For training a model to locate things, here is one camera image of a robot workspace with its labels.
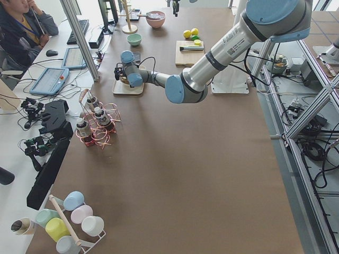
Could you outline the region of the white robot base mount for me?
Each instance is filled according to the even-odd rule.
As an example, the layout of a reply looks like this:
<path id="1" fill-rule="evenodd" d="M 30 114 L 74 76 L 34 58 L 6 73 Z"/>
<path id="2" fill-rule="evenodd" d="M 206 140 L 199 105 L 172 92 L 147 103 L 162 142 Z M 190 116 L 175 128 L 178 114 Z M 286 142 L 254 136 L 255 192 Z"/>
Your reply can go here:
<path id="1" fill-rule="evenodd" d="M 214 77 L 211 91 L 214 94 L 248 94 L 247 74 L 237 70 L 224 70 Z"/>

